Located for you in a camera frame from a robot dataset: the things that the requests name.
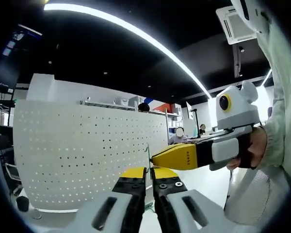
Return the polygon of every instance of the hole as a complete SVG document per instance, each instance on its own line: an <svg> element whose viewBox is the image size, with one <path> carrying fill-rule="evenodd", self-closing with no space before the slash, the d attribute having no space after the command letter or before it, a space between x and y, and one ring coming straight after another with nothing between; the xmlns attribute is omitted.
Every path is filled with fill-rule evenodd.
<svg viewBox="0 0 291 233"><path fill-rule="evenodd" d="M198 205L192 200L191 197L183 197L183 202L188 207L189 211L192 214L193 219L195 220L196 226L198 229L206 227L208 225L208 221L204 216L203 212L200 210Z"/></svg>

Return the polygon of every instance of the ceiling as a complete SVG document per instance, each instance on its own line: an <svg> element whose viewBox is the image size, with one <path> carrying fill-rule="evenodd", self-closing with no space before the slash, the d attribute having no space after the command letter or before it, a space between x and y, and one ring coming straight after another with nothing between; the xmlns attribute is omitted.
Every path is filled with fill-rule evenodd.
<svg viewBox="0 0 291 233"><path fill-rule="evenodd" d="M265 76L269 64L256 40L239 43L241 77L235 78L233 47L227 43L215 10L228 0L60 0L117 16L148 33L173 52L211 90ZM202 91L166 55L139 36L103 19L74 12L23 8L19 22L43 34L30 68L55 79L121 90L164 102L181 103ZM186 99L190 104L203 96Z"/></svg>

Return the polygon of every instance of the ceiling light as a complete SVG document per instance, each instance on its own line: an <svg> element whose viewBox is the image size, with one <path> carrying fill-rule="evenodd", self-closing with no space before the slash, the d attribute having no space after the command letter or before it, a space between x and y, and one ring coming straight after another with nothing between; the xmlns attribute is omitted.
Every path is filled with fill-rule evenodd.
<svg viewBox="0 0 291 233"><path fill-rule="evenodd" d="M85 6L79 6L74 4L65 4L65 3L50 3L46 4L44 6L44 10L63 10L63 11L74 11L74 12L80 12L84 14L89 14L92 16L96 16L98 18L105 19L109 22L115 23L146 40L147 42L151 43L153 46L157 47L160 51L165 53L171 60L173 60L178 66L183 69L184 72L186 72L193 81L205 92L205 94L208 96L208 98L211 99L211 95L206 90L206 88L203 86L203 84L200 82L200 80L197 79L197 77L171 52L169 51L165 46L163 46L160 42L158 42L153 37L146 34L144 31L140 30L139 28L131 25L130 23L127 23L126 21L115 17L113 15L110 15L108 13L105 13L103 11L99 11L90 7Z"/></svg>
<svg viewBox="0 0 291 233"><path fill-rule="evenodd" d="M270 69L270 71L268 71L267 75L266 75L266 78L264 79L264 81L262 82L262 85L261 86L264 86L266 81L269 79L270 75L272 73L272 69Z"/></svg>

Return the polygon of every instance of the human hand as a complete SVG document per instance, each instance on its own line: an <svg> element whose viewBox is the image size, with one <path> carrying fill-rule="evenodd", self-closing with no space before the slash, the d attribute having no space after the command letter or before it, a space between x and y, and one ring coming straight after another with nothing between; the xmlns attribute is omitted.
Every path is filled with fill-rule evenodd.
<svg viewBox="0 0 291 233"><path fill-rule="evenodd" d="M248 148L248 151L252 153L251 167L257 167L263 158L267 145L267 135L263 128L257 127L253 129L250 134L250 143L251 146ZM241 159L235 158L227 164L227 168L229 170L234 170L239 167L240 164Z"/></svg>

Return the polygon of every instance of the floor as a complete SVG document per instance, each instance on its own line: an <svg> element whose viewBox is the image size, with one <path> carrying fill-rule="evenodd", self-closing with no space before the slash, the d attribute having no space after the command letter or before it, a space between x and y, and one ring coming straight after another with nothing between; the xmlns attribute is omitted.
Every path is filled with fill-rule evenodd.
<svg viewBox="0 0 291 233"><path fill-rule="evenodd" d="M209 167L201 167L191 171L175 171L184 182L188 190L196 189L201 194L217 203L222 208L225 205L230 172L226 168L218 171L210 171ZM152 189L147 190L146 203L153 201ZM38 233L49 230L62 229L68 225L76 213L41 213L41 219L33 219L32 211L27 213L20 212L20 215ZM156 213L151 210L145 211L139 233L155 232L160 233L161 228L157 220Z"/></svg>

